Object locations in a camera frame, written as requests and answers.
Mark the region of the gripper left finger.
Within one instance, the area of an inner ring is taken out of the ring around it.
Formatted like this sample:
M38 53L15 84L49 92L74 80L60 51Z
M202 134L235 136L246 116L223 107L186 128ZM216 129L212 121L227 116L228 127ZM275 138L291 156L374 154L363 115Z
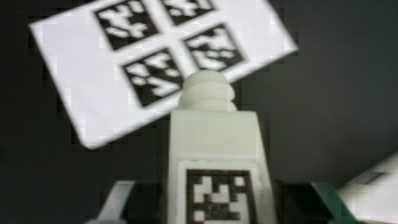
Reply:
M159 224L157 187L156 183L118 180L97 216L83 224Z

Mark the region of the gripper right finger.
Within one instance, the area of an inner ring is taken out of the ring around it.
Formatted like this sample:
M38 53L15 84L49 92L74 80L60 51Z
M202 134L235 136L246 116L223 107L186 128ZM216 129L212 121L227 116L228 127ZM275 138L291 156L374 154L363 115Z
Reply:
M275 191L280 224L358 224L331 185L278 181Z

